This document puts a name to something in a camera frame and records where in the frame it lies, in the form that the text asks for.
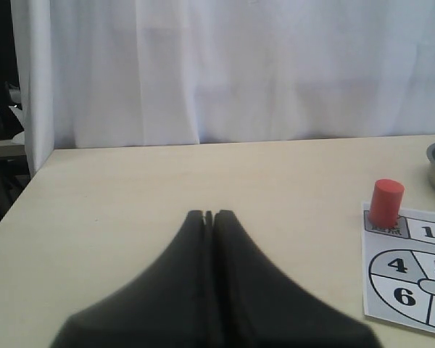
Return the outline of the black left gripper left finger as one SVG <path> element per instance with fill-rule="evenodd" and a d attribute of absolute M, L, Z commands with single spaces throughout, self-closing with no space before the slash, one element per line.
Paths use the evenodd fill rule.
<path fill-rule="evenodd" d="M 212 214 L 193 210 L 139 276 L 71 315 L 53 347 L 216 347 Z"/>

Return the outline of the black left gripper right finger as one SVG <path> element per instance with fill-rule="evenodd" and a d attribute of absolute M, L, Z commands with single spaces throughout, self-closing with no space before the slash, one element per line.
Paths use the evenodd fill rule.
<path fill-rule="evenodd" d="M 213 271 L 228 347 L 379 347 L 364 323 L 305 291 L 255 244 L 235 213 L 212 229 Z"/>

